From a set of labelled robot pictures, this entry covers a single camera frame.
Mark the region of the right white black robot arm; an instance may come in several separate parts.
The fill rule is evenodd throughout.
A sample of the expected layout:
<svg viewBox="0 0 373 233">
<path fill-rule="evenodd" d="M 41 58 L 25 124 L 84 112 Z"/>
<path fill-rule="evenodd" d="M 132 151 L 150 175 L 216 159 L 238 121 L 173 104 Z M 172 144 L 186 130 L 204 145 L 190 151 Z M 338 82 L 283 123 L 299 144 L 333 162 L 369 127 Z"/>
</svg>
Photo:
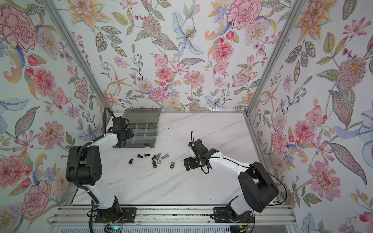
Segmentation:
<svg viewBox="0 0 373 233">
<path fill-rule="evenodd" d="M 228 213 L 236 216 L 252 210 L 261 213 L 279 194 L 271 174 L 261 163 L 237 161 L 217 149 L 207 149 L 200 139 L 189 142 L 188 146 L 191 157 L 184 159 L 187 171 L 206 167 L 205 174 L 210 170 L 219 170 L 238 179 L 241 194 L 228 203 Z"/>
</svg>

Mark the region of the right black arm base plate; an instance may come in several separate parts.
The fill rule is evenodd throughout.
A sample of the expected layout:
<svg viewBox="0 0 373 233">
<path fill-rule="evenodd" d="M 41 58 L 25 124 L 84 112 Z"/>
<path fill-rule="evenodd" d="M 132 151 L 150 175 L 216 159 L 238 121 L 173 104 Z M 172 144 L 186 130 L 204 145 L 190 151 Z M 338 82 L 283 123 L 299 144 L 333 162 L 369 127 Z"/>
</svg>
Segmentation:
<svg viewBox="0 0 373 233">
<path fill-rule="evenodd" d="M 210 217 L 215 223 L 254 223 L 254 214 L 252 211 L 247 211 L 244 214 L 238 215 L 228 207 L 214 207 L 213 214 Z"/>
</svg>

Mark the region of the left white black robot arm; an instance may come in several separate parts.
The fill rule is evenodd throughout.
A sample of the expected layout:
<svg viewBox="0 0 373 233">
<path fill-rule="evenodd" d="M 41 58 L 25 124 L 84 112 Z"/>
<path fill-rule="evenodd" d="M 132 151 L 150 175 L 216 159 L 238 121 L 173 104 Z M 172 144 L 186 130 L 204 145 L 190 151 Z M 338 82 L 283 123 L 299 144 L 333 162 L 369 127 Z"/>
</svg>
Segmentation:
<svg viewBox="0 0 373 233">
<path fill-rule="evenodd" d="M 103 166 L 101 155 L 111 148 L 122 148 L 133 138 L 130 121 L 123 117 L 112 119 L 113 126 L 103 135 L 82 146 L 69 149 L 66 179 L 84 190 L 93 201 L 93 207 L 104 218 L 120 218 L 122 210 L 117 197 L 110 194 L 101 180 Z"/>
</svg>

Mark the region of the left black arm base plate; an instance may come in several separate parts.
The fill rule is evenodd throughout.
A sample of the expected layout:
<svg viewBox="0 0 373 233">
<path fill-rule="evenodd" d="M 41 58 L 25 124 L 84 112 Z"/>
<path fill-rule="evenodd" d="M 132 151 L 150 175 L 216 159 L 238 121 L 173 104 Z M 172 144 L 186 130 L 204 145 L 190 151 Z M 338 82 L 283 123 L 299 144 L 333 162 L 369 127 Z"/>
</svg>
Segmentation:
<svg viewBox="0 0 373 233">
<path fill-rule="evenodd" d="M 134 223 L 137 209 L 134 207 L 123 208 L 120 210 L 98 210 L 94 223 L 108 224 L 114 223 Z"/>
</svg>

